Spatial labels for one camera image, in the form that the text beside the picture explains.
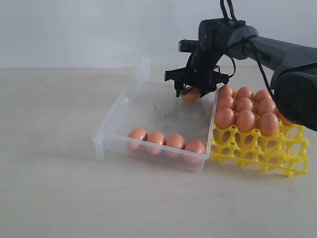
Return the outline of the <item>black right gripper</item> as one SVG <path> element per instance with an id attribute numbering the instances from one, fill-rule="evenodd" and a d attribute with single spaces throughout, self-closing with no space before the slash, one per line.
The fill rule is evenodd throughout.
<path id="1" fill-rule="evenodd" d="M 166 70 L 164 80 L 174 81 L 176 97 L 187 95 L 186 86 L 197 88 L 200 98 L 217 90 L 217 85 L 226 85 L 229 75 L 213 71 L 217 62 L 225 54 L 228 40 L 236 29 L 236 18 L 216 18 L 202 20 L 198 27 L 199 44 L 190 55 L 186 68 Z"/>

